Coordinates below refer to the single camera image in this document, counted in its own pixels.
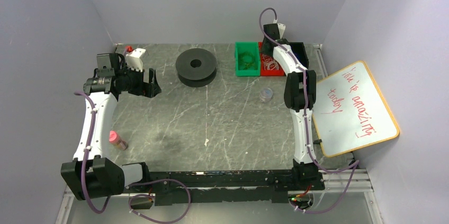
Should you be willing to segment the black cable spool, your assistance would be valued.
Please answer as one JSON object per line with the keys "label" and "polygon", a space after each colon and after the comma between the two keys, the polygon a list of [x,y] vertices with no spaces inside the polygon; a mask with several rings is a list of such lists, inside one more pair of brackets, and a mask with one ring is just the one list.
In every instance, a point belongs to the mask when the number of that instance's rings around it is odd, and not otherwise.
{"label": "black cable spool", "polygon": [[213,53],[202,48],[182,52],[176,59],[178,79],[188,87],[210,84],[217,74],[217,59]]}

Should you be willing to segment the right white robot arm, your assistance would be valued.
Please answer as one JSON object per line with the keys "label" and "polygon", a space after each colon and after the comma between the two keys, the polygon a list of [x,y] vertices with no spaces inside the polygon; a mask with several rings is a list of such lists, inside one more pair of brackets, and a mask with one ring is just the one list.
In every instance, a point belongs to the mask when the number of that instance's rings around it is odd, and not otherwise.
{"label": "right white robot arm", "polygon": [[274,39],[279,35],[276,23],[259,27],[264,35],[263,53],[270,54],[286,74],[284,104],[291,113],[295,138],[292,182],[297,190],[324,190],[311,139],[316,73],[300,63],[287,42]]}

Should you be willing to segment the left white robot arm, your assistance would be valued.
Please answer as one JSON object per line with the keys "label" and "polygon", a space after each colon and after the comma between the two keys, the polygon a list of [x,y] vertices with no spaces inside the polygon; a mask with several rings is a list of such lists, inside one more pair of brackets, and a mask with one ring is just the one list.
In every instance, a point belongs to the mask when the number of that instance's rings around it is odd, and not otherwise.
{"label": "left white robot arm", "polygon": [[96,56],[97,68],[76,95],[85,99],[82,135],[73,159],[61,166],[61,176],[76,199],[83,201],[121,194],[149,176],[144,163],[117,165],[109,157],[109,138],[113,113],[123,92],[153,98],[161,93],[155,70],[144,69],[145,49],[137,48],[122,55],[102,53]]}

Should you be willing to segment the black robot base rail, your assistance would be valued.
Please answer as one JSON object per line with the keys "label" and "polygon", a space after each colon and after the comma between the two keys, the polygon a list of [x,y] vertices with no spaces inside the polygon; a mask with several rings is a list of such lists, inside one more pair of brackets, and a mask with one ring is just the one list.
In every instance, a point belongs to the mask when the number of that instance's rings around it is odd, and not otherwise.
{"label": "black robot base rail", "polygon": [[301,191],[324,190],[323,175],[309,165],[253,171],[147,172],[126,193],[151,193],[156,206],[179,203],[288,203]]}

